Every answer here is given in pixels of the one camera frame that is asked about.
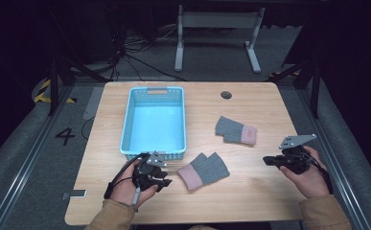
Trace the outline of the black metal stand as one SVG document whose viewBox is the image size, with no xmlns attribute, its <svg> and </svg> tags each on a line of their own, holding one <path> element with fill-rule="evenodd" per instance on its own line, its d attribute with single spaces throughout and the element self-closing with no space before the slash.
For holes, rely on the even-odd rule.
<svg viewBox="0 0 371 230">
<path fill-rule="evenodd" d="M 60 98 L 58 93 L 58 80 L 61 80 L 65 86 L 73 86 L 76 78 L 71 68 L 75 68 L 83 72 L 86 76 L 99 82 L 108 82 L 108 79 L 95 73 L 83 64 L 79 64 L 69 57 L 58 56 L 52 61 L 50 68 L 50 112 L 49 116 L 52 116 L 58 109 L 60 104 Z"/>
<path fill-rule="evenodd" d="M 316 61 L 305 60 L 298 64 L 292 65 L 292 67 L 280 73 L 271 73 L 268 76 L 267 82 L 280 81 L 287 76 L 292 76 L 295 72 L 297 72 L 297 77 L 292 84 L 295 89 L 305 89 L 309 83 L 312 84 L 310 110 L 315 119 L 317 119 L 321 75 L 320 68 L 318 67 Z"/>
</svg>

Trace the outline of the person's left hand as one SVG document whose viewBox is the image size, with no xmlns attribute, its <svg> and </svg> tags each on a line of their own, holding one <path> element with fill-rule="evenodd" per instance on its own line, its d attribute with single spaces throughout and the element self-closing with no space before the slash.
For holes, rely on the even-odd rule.
<svg viewBox="0 0 371 230">
<path fill-rule="evenodd" d="M 124 203 L 125 205 L 132 207 L 132 200 L 134 197 L 136 186 L 132 183 L 131 177 L 138 163 L 139 160 L 136 160 L 133 163 L 129 164 L 123 174 L 117 179 L 118 184 L 113 188 L 113 192 L 110 196 L 112 200 Z M 157 186 L 153 185 L 146 191 L 141 191 L 139 200 L 136 205 L 138 209 L 144 202 L 146 202 L 148 199 L 152 198 L 156 194 L 156 189 Z"/>
</svg>

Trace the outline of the grey floor tape strip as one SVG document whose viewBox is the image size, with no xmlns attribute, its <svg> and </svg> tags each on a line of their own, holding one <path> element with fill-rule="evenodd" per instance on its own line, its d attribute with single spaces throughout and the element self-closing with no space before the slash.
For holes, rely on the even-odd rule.
<svg viewBox="0 0 371 230">
<path fill-rule="evenodd" d="M 98 106 L 103 95 L 104 89 L 102 87 L 94 87 L 91 96 L 89 97 L 86 109 L 84 110 L 82 118 L 87 121 L 93 118 L 98 110 Z"/>
</svg>

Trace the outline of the grey metal desk frame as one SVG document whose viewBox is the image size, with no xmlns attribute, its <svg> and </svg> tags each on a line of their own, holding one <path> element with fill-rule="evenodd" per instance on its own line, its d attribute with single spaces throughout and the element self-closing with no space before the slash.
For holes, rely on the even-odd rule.
<svg viewBox="0 0 371 230">
<path fill-rule="evenodd" d="M 178 7 L 177 16 L 177 46 L 174 61 L 174 70 L 182 71 L 184 56 L 184 28 L 225 28 L 225 29 L 249 29 L 251 38 L 244 43 L 250 65 L 254 73 L 261 72 L 261 66 L 257 59 L 254 47 L 260 27 L 265 15 L 265 8 L 259 8 L 257 12 L 220 12 L 220 11 L 186 11 L 183 5 Z"/>
</svg>

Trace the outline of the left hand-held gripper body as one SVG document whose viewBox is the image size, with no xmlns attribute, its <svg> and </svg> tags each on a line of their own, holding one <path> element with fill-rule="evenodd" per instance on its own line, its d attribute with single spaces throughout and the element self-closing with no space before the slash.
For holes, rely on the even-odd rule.
<svg viewBox="0 0 371 230">
<path fill-rule="evenodd" d="M 153 185 L 157 186 L 158 180 L 156 174 L 163 172 L 162 168 L 165 168 L 167 164 L 163 161 L 158 151 L 153 153 L 141 153 L 139 156 L 139 163 L 134 169 L 132 182 L 136 188 L 140 188 L 141 191 L 146 191 Z"/>
</svg>

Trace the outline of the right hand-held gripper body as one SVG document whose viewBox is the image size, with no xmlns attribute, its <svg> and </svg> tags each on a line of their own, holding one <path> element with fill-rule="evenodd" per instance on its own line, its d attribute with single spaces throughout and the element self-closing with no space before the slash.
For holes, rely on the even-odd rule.
<svg viewBox="0 0 371 230">
<path fill-rule="evenodd" d="M 283 153 L 281 165 L 295 174 L 307 171 L 312 163 L 312 157 L 304 149 L 304 145 L 315 138 L 315 134 L 286 136 L 279 146 Z"/>
</svg>

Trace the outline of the grey knit glove pink cuff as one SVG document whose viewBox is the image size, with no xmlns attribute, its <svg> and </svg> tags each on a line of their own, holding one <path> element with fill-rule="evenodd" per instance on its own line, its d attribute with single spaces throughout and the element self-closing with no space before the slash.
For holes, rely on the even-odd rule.
<svg viewBox="0 0 371 230">
<path fill-rule="evenodd" d="M 215 183 L 230 175 L 225 163 L 216 152 L 210 156 L 200 153 L 191 163 L 177 172 L 189 191 Z"/>
</svg>

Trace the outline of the aluminium floor rail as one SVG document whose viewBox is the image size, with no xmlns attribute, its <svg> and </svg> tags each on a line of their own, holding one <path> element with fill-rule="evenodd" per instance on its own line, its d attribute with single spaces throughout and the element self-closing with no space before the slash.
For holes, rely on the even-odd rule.
<svg viewBox="0 0 371 230">
<path fill-rule="evenodd" d="M 323 159 L 328 165 L 328 169 L 332 175 L 332 178 L 334 179 L 338 193 L 346 205 L 354 226 L 357 230 L 371 230 L 370 224 L 359 205 L 358 199 L 356 198 L 353 187 L 347 179 L 344 170 L 338 163 L 335 152 L 326 136 L 323 127 L 321 126 L 319 120 L 315 119 L 312 113 L 310 99 L 304 90 L 297 90 L 296 94 L 301 104 L 303 104 L 305 114 L 309 117 L 311 125 L 317 135 L 317 138 L 319 139 L 320 149 L 323 152 Z"/>
<path fill-rule="evenodd" d="M 37 105 L 0 149 L 0 230 L 22 193 L 72 86 L 58 93 L 61 105 L 50 114 L 49 104 Z"/>
</svg>

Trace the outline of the light blue plastic basket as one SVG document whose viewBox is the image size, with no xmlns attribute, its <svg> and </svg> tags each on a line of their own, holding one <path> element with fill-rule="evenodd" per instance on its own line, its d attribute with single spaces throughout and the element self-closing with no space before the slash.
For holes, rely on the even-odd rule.
<svg viewBox="0 0 371 230">
<path fill-rule="evenodd" d="M 187 149 L 185 96 L 181 86 L 137 86 L 128 93 L 120 152 L 131 159 L 157 151 L 182 160 Z"/>
</svg>

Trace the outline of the person's right hand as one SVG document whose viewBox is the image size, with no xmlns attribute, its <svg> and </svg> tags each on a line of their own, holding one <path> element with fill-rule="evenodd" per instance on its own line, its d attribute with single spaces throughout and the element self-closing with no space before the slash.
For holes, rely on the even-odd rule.
<svg viewBox="0 0 371 230">
<path fill-rule="evenodd" d="M 314 165 L 301 174 L 296 174 L 284 166 L 281 166 L 279 170 L 306 198 L 327 196 L 330 193 L 322 172 Z"/>
</svg>

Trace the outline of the yellow black hazard tape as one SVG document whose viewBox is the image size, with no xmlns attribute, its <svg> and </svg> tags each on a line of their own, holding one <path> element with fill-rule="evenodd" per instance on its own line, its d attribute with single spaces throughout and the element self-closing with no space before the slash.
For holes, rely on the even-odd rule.
<svg viewBox="0 0 371 230">
<path fill-rule="evenodd" d="M 45 97 L 44 94 L 47 90 L 47 88 L 50 86 L 51 81 L 46 80 L 45 82 L 42 83 L 40 89 L 37 92 L 37 95 L 34 97 L 34 102 L 38 103 L 50 103 L 52 100 L 48 97 Z"/>
</svg>

